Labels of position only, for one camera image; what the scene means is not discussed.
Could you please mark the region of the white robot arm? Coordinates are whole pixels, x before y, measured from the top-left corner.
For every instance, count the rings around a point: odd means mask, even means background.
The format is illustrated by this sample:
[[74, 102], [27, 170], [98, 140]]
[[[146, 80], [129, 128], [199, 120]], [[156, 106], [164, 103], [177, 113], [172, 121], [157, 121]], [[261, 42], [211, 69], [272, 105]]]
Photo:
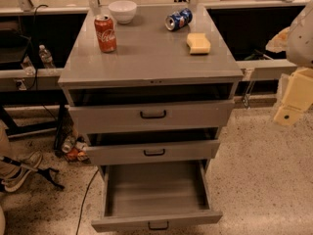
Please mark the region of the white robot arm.
[[286, 52], [287, 60], [297, 66], [288, 77], [285, 93], [273, 121], [295, 124], [313, 104], [313, 1], [310, 1], [289, 27], [268, 41], [270, 52]]

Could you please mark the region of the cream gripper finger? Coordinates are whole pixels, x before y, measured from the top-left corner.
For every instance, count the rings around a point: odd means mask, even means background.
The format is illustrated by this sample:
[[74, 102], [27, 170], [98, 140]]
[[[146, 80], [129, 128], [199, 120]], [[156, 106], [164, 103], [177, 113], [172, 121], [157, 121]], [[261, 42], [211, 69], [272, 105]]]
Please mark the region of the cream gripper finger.
[[282, 126], [295, 124], [313, 104], [313, 70], [299, 68], [284, 78], [287, 83], [283, 88], [278, 111], [273, 121]]
[[289, 32], [289, 27], [282, 29], [271, 40], [268, 41], [265, 49], [273, 53], [286, 52], [288, 50]]

